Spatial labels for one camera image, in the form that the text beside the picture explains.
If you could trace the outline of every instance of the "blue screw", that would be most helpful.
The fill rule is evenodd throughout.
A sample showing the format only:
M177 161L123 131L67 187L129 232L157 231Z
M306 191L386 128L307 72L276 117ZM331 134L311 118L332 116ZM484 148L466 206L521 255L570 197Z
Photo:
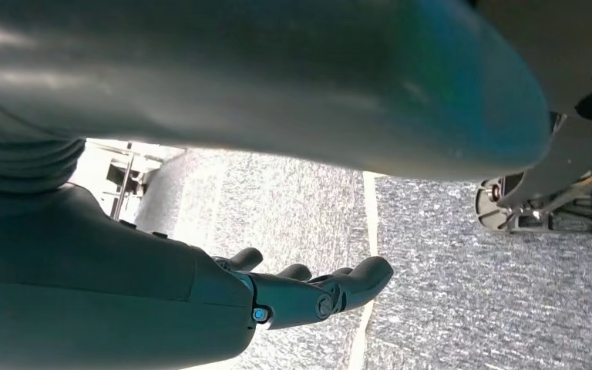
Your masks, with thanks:
M255 308L253 310L253 319L255 321L265 321L269 313L263 308Z

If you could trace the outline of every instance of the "gray carpet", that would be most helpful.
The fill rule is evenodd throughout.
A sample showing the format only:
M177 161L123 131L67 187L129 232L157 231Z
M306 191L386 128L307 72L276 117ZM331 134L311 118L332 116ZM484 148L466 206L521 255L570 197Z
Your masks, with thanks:
M395 276L367 329L366 369L592 368L592 237L500 236L476 225L472 183L381 177L378 251ZM188 150L157 174L136 223L230 256L315 274L369 254L362 173ZM361 310L259 331L238 369L346 369Z

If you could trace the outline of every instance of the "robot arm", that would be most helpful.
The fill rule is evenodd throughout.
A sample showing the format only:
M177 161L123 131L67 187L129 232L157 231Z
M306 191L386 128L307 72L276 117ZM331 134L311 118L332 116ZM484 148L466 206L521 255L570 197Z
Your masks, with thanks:
M465 2L0 1L0 368L183 368L359 307L379 257L276 275L106 217L63 185L86 137L408 177L528 167L548 112Z

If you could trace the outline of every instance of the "white stripe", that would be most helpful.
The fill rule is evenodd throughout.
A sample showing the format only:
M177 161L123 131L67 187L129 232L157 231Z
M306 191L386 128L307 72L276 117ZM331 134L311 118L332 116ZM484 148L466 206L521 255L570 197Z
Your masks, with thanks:
M372 256L378 255L378 197L375 193L375 178L381 175L364 172L364 205L366 209L366 224L368 230L368 250ZM364 306L359 328L353 338L351 357L348 360L348 370L361 370L364 368L364 355L366 352L366 328L373 312L373 302Z

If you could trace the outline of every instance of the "metal rod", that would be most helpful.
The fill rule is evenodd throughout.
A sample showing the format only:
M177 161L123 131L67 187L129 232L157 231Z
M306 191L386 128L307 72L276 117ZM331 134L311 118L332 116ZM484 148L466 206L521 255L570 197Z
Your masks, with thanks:
M592 175L587 177L586 179L575 183L574 185L570 186L566 191L561 193L555 199L550 201L547 205L543 206L540 210L540 215L545 217L550 212L556 210L559 207L562 207L564 204L574 200L575 198L579 197L582 194L588 193L592 190Z
M133 160L135 159L135 153L129 155L130 160L128 161L128 167L126 167L126 174L123 175L123 181L121 183L121 191L119 192L119 199L116 200L116 207L114 209L113 219L118 220L121 214L121 206L123 205L123 198L126 196L126 185L128 184L128 177L130 176L130 170L133 168Z

